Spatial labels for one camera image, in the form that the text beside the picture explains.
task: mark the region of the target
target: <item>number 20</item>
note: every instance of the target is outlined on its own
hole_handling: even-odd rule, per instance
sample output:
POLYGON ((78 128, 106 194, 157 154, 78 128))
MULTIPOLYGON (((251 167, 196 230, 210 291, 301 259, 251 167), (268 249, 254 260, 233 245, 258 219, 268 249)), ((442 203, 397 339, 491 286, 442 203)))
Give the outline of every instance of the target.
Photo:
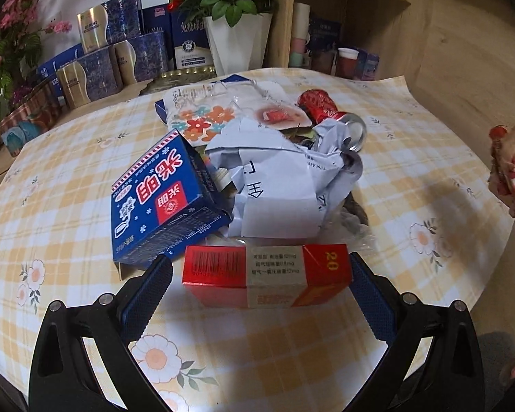
POLYGON ((336 271, 339 268, 339 263, 336 262, 337 259, 337 253, 326 253, 326 266, 330 271, 336 271))

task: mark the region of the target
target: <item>barcode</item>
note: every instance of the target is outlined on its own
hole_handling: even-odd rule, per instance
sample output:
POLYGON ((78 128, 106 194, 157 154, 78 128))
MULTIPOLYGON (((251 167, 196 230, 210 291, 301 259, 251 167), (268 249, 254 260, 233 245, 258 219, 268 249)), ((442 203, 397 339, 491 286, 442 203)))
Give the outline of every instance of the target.
POLYGON ((193 274, 233 276, 244 265, 245 254, 240 252, 195 251, 192 255, 193 274))

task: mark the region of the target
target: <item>red cigarette box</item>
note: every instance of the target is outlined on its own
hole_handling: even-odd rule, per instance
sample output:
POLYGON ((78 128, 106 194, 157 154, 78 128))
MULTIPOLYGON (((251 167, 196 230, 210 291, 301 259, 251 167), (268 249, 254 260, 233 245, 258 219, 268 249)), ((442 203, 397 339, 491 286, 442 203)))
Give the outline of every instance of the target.
POLYGON ((322 304, 352 281, 344 244, 187 246, 182 279, 207 307, 238 308, 322 304))

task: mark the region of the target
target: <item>checkered tablecloth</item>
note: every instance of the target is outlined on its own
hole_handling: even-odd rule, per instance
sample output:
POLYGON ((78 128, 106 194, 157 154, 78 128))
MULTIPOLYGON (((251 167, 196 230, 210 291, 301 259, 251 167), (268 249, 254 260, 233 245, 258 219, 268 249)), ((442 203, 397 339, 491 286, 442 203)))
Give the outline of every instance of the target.
MULTIPOLYGON (((373 271, 424 302, 472 306, 506 244, 512 218, 486 186, 488 169, 410 95, 404 78, 351 82, 303 70, 258 70, 296 98, 323 88, 368 126, 354 191, 377 250, 373 271)), ((0 186, 0 372, 28 391, 47 305, 89 304, 121 287, 111 260, 110 188, 166 133, 140 97, 62 125, 25 146, 0 186)), ((207 309, 181 285, 183 259, 136 361, 166 402, 187 411, 342 410, 386 346, 347 289, 316 307, 207 309)), ((108 398, 120 402, 92 341, 108 398)), ((415 364, 424 359, 421 348, 415 364)))

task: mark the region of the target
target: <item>white flower pot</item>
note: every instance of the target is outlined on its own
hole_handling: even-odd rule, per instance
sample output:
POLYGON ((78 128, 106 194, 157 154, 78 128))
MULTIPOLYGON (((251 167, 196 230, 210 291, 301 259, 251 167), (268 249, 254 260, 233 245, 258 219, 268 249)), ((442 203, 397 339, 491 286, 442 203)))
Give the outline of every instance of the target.
POLYGON ((231 28, 225 17, 204 18, 204 28, 218 76, 256 70, 263 65, 265 46, 271 27, 271 14, 242 14, 231 28))

